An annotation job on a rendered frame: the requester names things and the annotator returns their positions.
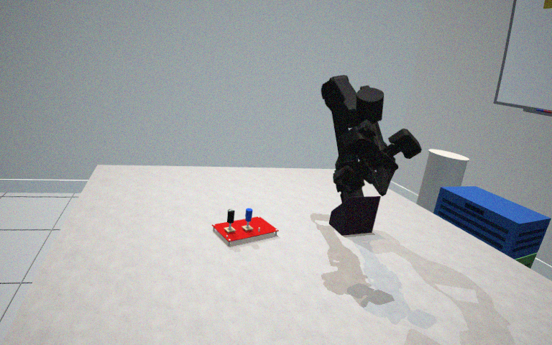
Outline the red circuit board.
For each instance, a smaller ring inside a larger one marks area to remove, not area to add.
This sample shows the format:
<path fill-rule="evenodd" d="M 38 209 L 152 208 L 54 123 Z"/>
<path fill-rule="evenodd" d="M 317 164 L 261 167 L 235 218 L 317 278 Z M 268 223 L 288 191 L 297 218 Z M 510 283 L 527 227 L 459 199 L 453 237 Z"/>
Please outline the red circuit board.
<path fill-rule="evenodd" d="M 260 217 L 252 218 L 252 209 L 250 208 L 246 209 L 244 219 L 235 221 L 234 215 L 234 210 L 228 210 L 227 222 L 212 225 L 213 230 L 216 229 L 228 241 L 228 246 L 234 240 L 247 239 L 272 232 L 275 232 L 275 236 L 277 236 L 279 230 Z"/>

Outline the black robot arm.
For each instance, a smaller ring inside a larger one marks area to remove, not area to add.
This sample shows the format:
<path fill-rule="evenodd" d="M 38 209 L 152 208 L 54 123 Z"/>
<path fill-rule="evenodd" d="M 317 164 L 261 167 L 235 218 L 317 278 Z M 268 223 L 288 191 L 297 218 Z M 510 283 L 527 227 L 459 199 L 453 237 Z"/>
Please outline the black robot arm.
<path fill-rule="evenodd" d="M 321 86 L 321 92 L 333 115 L 339 153 L 334 172 L 347 165 L 355 170 L 357 154 L 370 146 L 380 148 L 373 136 L 377 134 L 376 131 L 381 134 L 378 121 L 382 120 L 384 93 L 369 86 L 360 87 L 356 93 L 347 75 L 332 76 Z M 349 197 L 364 196 L 362 188 L 348 194 L 336 185 L 337 192 L 341 192 L 342 202 Z"/>

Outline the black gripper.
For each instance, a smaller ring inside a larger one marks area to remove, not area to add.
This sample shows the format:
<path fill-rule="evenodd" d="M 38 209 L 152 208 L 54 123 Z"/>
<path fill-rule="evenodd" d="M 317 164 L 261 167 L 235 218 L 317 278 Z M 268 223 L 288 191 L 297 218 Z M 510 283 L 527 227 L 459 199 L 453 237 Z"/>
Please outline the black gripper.
<path fill-rule="evenodd" d="M 392 176 L 398 169 L 393 156 L 402 151 L 404 157 L 410 159 L 421 153 L 420 143 L 407 129 L 401 129 L 389 137 L 391 144 L 388 146 L 382 135 L 378 131 L 376 133 L 373 137 L 377 140 L 379 148 L 370 146 L 357 154 L 360 161 L 355 163 L 355 170 L 347 165 L 333 174 L 333 183 L 348 194 L 362 188 L 363 178 L 373 185 L 381 196 L 386 195 Z"/>

